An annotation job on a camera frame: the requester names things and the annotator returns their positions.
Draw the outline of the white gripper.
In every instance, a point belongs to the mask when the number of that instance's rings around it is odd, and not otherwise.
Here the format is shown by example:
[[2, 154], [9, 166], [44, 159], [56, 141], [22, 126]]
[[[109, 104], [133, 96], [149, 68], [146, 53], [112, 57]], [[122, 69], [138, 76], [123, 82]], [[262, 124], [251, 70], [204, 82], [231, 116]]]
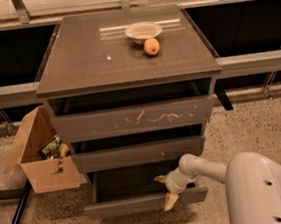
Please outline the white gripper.
[[178, 194], [185, 190], [188, 184], [196, 182], [198, 178], [199, 175], [188, 174], [183, 172], [179, 167], [169, 172], [167, 175], [156, 176], [154, 180], [165, 184], [166, 190], [170, 192], [165, 194], [163, 210], [171, 210], [177, 201]]

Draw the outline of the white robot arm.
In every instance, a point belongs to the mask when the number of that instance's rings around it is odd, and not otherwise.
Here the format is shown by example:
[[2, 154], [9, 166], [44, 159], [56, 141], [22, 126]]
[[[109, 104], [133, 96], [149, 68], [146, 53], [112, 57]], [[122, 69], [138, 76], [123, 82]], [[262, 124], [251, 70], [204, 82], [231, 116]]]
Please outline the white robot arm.
[[155, 178], [166, 187], [164, 209], [172, 209], [178, 195], [201, 176], [225, 185], [230, 224], [281, 224], [279, 163], [250, 151], [227, 163], [185, 154], [176, 169]]

